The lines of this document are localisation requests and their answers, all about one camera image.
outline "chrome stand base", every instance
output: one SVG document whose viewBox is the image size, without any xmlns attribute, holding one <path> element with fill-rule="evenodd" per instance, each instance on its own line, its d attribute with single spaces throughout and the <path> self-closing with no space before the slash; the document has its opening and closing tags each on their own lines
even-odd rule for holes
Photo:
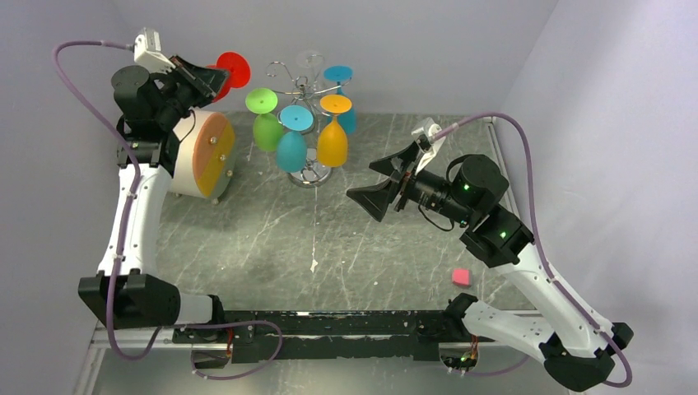
<svg viewBox="0 0 698 395">
<path fill-rule="evenodd" d="M 318 152 L 314 148 L 308 148 L 305 156 L 305 168 L 295 173 L 289 173 L 288 178 L 292 183 L 303 188 L 318 187 L 332 176 L 332 168 L 318 162 Z"/>
</svg>

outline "table top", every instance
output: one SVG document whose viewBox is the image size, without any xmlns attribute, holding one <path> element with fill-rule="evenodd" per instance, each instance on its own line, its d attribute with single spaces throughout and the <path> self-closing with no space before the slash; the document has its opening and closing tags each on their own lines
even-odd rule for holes
<svg viewBox="0 0 698 395">
<path fill-rule="evenodd" d="M 368 164 L 407 147 L 412 127 L 425 116 L 358 114 L 347 163 L 317 188 L 292 184 L 273 153 L 253 146 L 254 116 L 228 115 L 238 154 L 218 206 L 168 194 L 158 239 L 160 278 L 186 293 L 218 295 L 226 309 L 442 309 L 460 292 L 498 309 L 533 309 L 465 250 L 458 228 L 437 230 L 414 203 L 377 222 L 345 195 L 384 179 Z M 445 127 L 461 117 L 432 118 Z M 496 160 L 484 123 L 449 136 L 427 169 L 443 174 L 464 153 Z M 451 283 L 456 268 L 471 271 L 472 286 Z"/>
</svg>

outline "marble surface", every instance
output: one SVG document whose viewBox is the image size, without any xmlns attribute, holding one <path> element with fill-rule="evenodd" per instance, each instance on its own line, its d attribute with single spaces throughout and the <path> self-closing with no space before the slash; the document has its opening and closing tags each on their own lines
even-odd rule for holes
<svg viewBox="0 0 698 395">
<path fill-rule="evenodd" d="M 348 162 L 318 188 L 295 186 L 273 153 L 253 146 L 253 114 L 229 117 L 238 155 L 220 205 L 171 194 L 165 200 L 157 256 L 163 280 L 219 295 L 226 309 L 442 309 L 462 291 L 499 309 L 533 308 L 465 250 L 458 230 L 437 230 L 414 203 L 379 223 L 345 195 L 382 180 L 369 162 L 406 147 L 424 116 L 360 114 Z M 460 117 L 433 118 L 445 126 Z M 495 159 L 483 123 L 448 137 L 427 169 L 443 174 L 469 152 Z M 471 287 L 451 283 L 455 268 L 470 269 Z"/>
</svg>

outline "pink block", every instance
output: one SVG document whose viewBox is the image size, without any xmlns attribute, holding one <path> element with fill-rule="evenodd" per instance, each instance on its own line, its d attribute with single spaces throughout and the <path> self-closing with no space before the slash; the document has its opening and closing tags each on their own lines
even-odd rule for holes
<svg viewBox="0 0 698 395">
<path fill-rule="evenodd" d="M 470 286 L 470 271 L 468 269 L 454 269 L 452 280 L 457 286 Z"/>
</svg>

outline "white wall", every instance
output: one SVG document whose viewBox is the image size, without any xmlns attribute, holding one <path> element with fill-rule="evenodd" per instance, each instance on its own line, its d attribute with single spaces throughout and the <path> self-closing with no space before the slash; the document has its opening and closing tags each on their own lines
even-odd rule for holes
<svg viewBox="0 0 698 395">
<path fill-rule="evenodd" d="M 635 383 L 591 393 L 698 393 L 696 37 L 695 1 L 560 0 L 503 106 L 551 261 L 635 330 Z M 497 129 L 527 215 L 518 135 Z"/>
<path fill-rule="evenodd" d="M 476 113 L 499 108 L 557 0 L 114 0 L 133 30 L 158 29 L 167 54 L 214 63 L 233 50 L 253 78 L 218 109 L 244 109 L 254 87 L 290 89 L 265 75 L 317 49 L 346 64 L 346 89 L 365 112 Z"/>
<path fill-rule="evenodd" d="M 130 41 L 108 0 L 0 6 L 0 394 L 72 393 L 95 325 L 77 296 L 116 206 L 115 144 L 56 76 L 66 40 Z M 112 119 L 109 79 L 132 55 L 67 49 L 67 74 Z"/>
</svg>

